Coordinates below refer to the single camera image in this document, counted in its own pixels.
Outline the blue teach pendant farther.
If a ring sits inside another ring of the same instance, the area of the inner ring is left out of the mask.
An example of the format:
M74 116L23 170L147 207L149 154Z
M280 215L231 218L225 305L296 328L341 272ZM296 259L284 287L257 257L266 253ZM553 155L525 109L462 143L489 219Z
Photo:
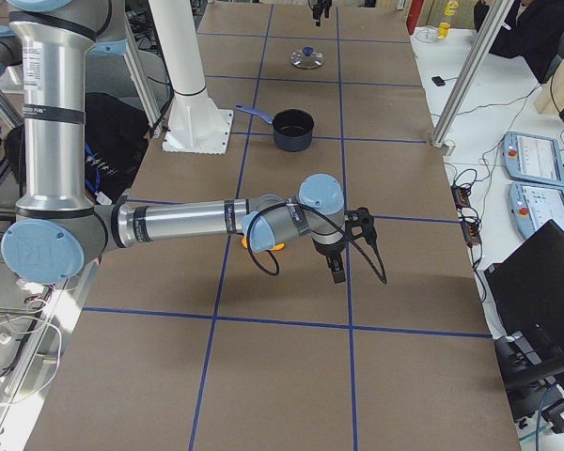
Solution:
M506 132L502 143L505 167L512 179L564 186L564 167L556 139Z

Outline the black power strip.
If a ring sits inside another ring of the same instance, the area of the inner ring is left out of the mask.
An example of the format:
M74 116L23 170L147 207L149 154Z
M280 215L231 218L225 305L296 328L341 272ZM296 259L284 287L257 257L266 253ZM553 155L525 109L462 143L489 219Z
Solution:
M470 203L469 189L463 186L452 185L451 193L466 245L470 248L480 246L482 244L480 237L481 220L478 212Z

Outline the aluminium frame post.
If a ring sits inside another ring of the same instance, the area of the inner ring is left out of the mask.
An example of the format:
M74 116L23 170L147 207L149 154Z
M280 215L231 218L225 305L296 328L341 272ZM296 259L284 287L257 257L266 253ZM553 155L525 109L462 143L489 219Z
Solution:
M490 51L511 5L512 2L509 0L492 1L485 20L478 30L474 44L464 61L457 82L452 88L440 118L431 133L431 144L440 148L444 156L449 156L452 153L450 145L446 143L449 129L457 117L478 69Z

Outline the blue teach pendant nearer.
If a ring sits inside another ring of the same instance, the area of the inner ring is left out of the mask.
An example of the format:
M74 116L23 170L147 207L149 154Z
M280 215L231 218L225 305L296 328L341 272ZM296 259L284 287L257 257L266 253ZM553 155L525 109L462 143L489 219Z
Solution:
M513 181L509 201L516 226L525 239L549 220L564 231L563 187Z

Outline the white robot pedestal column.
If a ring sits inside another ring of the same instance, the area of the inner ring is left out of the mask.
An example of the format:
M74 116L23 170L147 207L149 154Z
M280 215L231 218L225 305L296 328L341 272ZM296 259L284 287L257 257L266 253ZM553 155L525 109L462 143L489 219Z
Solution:
M224 154L233 112L218 108L208 93L191 4L153 0L149 7L174 94L163 150Z

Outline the yellow mug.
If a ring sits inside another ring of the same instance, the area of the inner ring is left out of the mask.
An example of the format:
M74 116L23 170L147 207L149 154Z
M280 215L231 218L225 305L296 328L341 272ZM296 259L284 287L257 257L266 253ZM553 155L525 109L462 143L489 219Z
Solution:
M436 38L439 40L443 40L446 39L449 33L449 30L451 28L451 24L448 22L440 22L438 24L437 30L436 30Z

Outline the yellow corn cob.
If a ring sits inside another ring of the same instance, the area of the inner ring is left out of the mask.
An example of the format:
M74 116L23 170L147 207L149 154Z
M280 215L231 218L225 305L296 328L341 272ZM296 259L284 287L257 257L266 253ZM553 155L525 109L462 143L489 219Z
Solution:
M243 246L244 249L248 249L248 240L247 240L246 237L242 237L241 243L242 243L242 246ZM286 244L284 242L282 242L282 243L276 244L276 245L268 248L267 250L269 250L269 251L280 251L285 246L286 246ZM252 248L253 252L263 252L263 251L266 250L264 248L264 244L259 244L256 248L252 246L251 248Z

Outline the small black square pad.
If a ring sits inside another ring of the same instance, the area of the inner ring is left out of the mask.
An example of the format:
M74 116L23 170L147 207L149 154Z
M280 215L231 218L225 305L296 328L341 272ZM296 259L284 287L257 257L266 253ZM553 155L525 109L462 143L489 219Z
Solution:
M433 76L431 80L436 86L444 86L446 84L446 80L440 76Z

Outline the black laptop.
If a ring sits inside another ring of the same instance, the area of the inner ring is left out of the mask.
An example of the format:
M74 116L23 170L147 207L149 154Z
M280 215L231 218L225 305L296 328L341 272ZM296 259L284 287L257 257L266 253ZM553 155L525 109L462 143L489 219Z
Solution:
M555 221L546 222L484 275L507 333L540 325L564 350L564 231Z

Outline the dark blue saucepan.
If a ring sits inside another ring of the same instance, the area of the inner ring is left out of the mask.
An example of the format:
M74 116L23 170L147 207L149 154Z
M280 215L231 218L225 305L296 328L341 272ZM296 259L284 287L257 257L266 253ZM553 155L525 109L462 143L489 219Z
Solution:
M287 109L271 116L262 110L245 105L237 104L235 109L259 117L271 125L274 132L274 143L281 150L299 152L311 145L315 121L306 111Z

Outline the glass lid with blue knob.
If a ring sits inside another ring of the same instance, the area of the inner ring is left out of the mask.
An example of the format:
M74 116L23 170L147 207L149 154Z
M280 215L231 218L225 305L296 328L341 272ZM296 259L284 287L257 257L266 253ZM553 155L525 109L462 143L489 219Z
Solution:
M305 46L290 54L290 63L293 67L302 70L313 70L320 68L324 64L322 52L310 46Z

